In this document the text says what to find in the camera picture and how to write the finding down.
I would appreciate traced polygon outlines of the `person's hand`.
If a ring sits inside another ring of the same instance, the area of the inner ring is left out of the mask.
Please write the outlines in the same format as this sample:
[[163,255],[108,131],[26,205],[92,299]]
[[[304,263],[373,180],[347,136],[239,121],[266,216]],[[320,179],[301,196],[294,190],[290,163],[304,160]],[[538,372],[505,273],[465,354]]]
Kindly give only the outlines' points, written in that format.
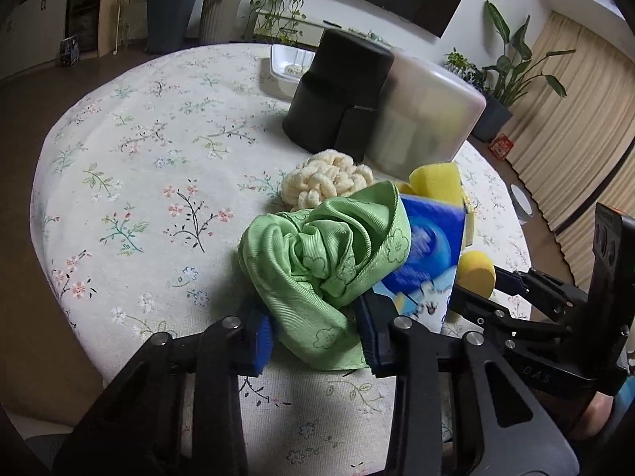
[[583,441],[596,435],[600,438],[611,437],[633,403],[634,376],[631,375],[615,397],[595,393],[570,437],[575,441]]

